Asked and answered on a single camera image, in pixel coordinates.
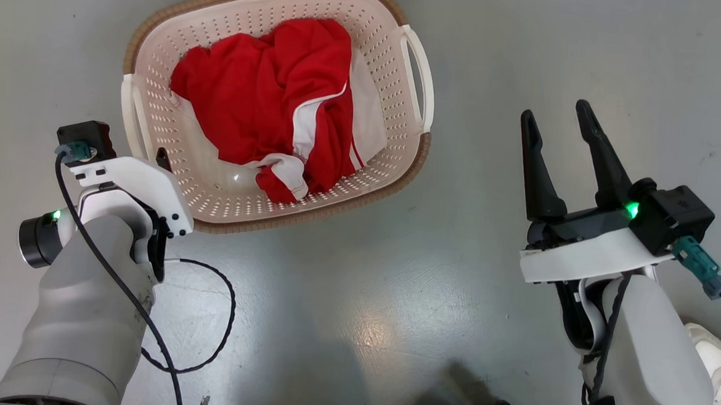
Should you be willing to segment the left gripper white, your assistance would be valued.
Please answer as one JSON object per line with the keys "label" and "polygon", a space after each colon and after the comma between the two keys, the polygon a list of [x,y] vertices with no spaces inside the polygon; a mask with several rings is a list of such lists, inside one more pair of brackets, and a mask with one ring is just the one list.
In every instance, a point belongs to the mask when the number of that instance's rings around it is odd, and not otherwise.
{"label": "left gripper white", "polygon": [[117,157],[80,161],[69,168],[83,191],[69,212],[72,225],[95,218],[120,218],[131,230],[129,255],[154,282],[165,279],[166,241],[192,233],[190,207],[173,176],[166,148],[156,163]]}

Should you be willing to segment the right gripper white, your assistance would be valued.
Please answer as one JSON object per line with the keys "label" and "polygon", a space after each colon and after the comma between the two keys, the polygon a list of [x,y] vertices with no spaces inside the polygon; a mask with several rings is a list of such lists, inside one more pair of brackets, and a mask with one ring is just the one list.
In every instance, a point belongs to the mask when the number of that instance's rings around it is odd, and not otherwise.
{"label": "right gripper white", "polygon": [[638,271],[655,278],[654,267],[673,258],[654,256],[629,229],[637,209],[629,204],[632,182],[592,106],[576,102],[580,133],[588,144],[597,191],[598,209],[568,215],[565,202],[556,194],[543,159],[543,142],[531,110],[521,113],[523,185],[529,245],[519,253],[527,284],[554,284],[568,340],[579,351],[595,351],[607,331],[605,314],[589,298],[588,280]]}

